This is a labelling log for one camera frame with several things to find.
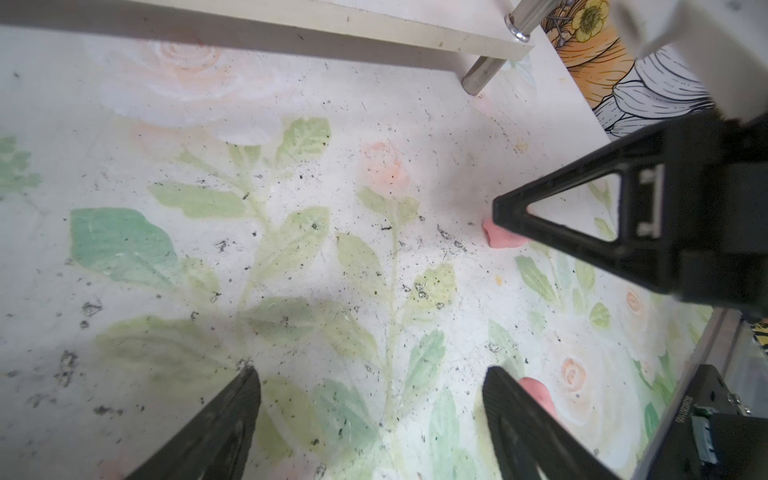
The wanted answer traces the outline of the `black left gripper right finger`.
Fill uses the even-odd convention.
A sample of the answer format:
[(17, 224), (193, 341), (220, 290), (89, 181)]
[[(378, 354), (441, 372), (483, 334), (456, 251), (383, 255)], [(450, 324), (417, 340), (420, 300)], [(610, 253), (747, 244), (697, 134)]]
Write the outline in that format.
[(616, 477), (502, 367), (487, 370), (482, 398), (502, 478)]

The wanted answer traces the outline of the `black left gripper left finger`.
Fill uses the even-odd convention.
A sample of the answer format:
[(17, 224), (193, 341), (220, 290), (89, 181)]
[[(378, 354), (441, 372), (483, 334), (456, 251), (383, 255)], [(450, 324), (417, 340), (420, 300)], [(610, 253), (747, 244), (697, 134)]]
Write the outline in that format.
[(244, 367), (130, 479), (241, 479), (261, 404), (255, 368)]

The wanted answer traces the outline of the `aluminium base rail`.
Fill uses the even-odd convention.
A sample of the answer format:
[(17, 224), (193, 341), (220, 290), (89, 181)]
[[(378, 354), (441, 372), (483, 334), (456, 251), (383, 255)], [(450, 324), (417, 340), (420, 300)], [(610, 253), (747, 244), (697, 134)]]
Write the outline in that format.
[(671, 403), (666, 407), (661, 417), (659, 428), (651, 436), (650, 442), (631, 476), (632, 480), (648, 477), (653, 460), (660, 451), (669, 428), (674, 423), (687, 389), (693, 382), (699, 366), (711, 365), (720, 375), (727, 372), (736, 348), (740, 325), (741, 312), (739, 310), (714, 309), (698, 345), (689, 358), (688, 366), (674, 390)]

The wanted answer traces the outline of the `white two-tier shelf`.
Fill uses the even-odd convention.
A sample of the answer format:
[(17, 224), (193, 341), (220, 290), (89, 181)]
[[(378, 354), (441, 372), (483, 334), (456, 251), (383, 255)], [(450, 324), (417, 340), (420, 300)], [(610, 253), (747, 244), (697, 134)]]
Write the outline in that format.
[(147, 38), (140, 21), (233, 21), (474, 55), (461, 80), (479, 94), (533, 48), (555, 1), (4, 1), (4, 25)]

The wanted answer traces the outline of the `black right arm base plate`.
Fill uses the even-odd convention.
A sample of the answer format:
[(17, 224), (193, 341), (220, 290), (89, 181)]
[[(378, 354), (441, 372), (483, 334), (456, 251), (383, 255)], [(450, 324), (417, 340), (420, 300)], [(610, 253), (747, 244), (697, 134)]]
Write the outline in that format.
[(713, 366), (700, 365), (648, 477), (767, 480), (767, 420), (748, 414)]

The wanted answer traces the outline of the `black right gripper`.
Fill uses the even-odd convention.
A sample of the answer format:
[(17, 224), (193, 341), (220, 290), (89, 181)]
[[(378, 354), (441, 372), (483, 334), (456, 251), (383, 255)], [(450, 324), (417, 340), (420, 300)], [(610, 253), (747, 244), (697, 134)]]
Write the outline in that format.
[(496, 225), (647, 290), (767, 312), (767, 118), (614, 141), (492, 203)]

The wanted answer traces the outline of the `pink pig toy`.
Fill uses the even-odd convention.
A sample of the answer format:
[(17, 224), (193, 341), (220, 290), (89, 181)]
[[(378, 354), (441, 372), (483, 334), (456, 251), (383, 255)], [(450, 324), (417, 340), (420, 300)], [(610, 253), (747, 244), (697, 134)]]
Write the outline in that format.
[(491, 218), (483, 220), (482, 228), (488, 245), (493, 249), (516, 249), (529, 242), (528, 238), (496, 225)]
[(547, 387), (534, 378), (523, 377), (519, 380), (520, 386), (554, 419), (558, 420), (558, 414)]

